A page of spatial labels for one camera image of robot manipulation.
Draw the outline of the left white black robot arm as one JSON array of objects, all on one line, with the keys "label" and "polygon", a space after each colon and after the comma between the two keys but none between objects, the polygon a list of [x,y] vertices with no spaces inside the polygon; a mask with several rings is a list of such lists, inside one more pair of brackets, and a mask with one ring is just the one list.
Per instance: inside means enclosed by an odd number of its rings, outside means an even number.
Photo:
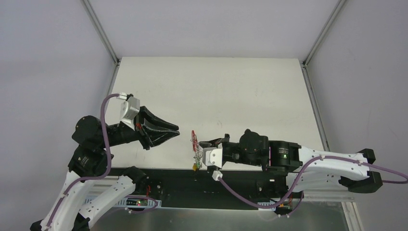
[{"label": "left white black robot arm", "polygon": [[60,198],[48,215],[34,222],[32,231],[88,231],[111,207],[125,196],[146,191],[146,174],[137,167],[129,167],[117,182],[89,203],[85,198],[98,180],[110,172],[111,146],[138,141],[149,150],[179,135],[179,127],[166,122],[145,106],[124,106],[120,122],[107,125],[94,116],[81,118],[73,133],[78,143],[68,164],[68,172]]}]

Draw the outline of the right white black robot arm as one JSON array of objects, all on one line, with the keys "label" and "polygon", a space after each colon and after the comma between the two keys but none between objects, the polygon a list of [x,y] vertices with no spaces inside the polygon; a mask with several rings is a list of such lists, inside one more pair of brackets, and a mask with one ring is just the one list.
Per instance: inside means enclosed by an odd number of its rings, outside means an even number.
[{"label": "right white black robot arm", "polygon": [[383,185],[379,172],[371,171],[376,160],[372,149],[355,154],[319,151],[288,141],[270,141],[267,136],[247,129],[238,142],[230,142],[229,134],[210,141],[197,141],[192,135],[193,150],[201,153],[202,163],[231,194],[244,203],[264,208],[234,191],[224,180],[221,169],[227,162],[261,167],[265,174],[284,176],[273,184],[279,200],[269,207],[283,203],[292,193],[320,188],[334,183],[352,193],[374,193]]}]

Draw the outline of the keyring bunch with tags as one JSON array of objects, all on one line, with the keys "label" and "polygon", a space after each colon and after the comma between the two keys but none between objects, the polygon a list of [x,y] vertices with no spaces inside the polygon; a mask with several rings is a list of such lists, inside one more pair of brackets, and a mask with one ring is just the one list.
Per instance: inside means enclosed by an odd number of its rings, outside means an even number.
[{"label": "keyring bunch with tags", "polygon": [[195,134],[195,131],[191,131],[191,142],[192,142],[192,149],[194,152],[194,164],[193,164],[193,171],[196,172],[202,168],[202,157],[203,153],[201,151],[201,147],[199,145],[197,135]]}]

